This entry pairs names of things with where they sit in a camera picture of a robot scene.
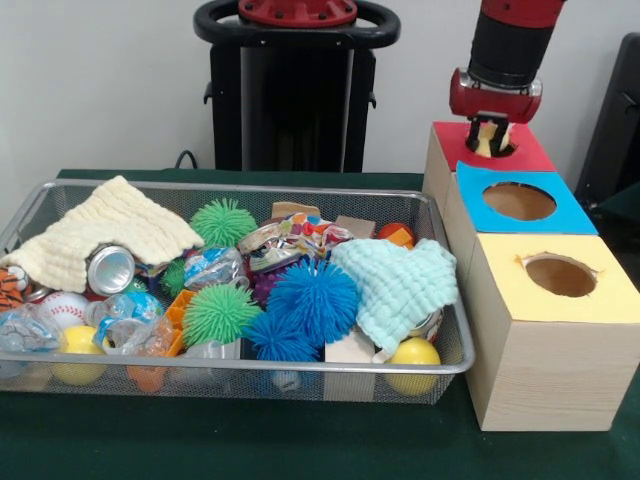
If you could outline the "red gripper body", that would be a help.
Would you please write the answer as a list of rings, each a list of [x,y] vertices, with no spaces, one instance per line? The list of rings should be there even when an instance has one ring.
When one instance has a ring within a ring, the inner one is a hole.
[[[522,88],[504,89],[474,79],[464,68],[456,68],[450,81],[449,107],[454,115],[469,119],[490,117],[526,124],[537,113],[542,93],[539,79]]]

